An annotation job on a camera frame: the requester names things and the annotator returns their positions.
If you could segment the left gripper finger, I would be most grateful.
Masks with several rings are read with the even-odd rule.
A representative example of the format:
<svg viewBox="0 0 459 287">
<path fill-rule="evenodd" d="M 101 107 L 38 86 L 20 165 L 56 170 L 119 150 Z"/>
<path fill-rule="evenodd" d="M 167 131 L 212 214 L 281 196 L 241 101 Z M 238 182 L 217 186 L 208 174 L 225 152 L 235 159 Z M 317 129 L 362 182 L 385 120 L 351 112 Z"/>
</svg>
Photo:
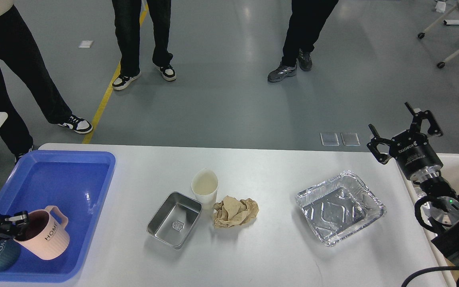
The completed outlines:
<svg viewBox="0 0 459 287">
<path fill-rule="evenodd" d="M 5 232 L 24 232 L 29 225 L 28 212 L 18 212 L 14 216 L 4 215 L 2 230 Z"/>
<path fill-rule="evenodd" d="M 0 230 L 0 240 L 20 238 L 24 234 L 21 230 Z"/>
</svg>

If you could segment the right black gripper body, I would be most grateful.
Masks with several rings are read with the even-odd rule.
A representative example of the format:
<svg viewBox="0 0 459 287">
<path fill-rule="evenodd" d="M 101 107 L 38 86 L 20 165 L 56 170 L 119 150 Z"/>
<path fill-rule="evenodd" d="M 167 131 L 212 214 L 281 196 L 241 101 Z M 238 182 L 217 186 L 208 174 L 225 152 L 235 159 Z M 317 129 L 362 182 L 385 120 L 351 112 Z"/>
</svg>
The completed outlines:
<svg viewBox="0 0 459 287">
<path fill-rule="evenodd" d="M 421 132 L 406 130 L 392 138 L 390 156 L 395 158 L 404 176 L 410 181 L 417 181 L 416 173 L 426 167 L 435 167 L 440 171 L 443 163 L 432 149 L 428 137 Z"/>
</svg>

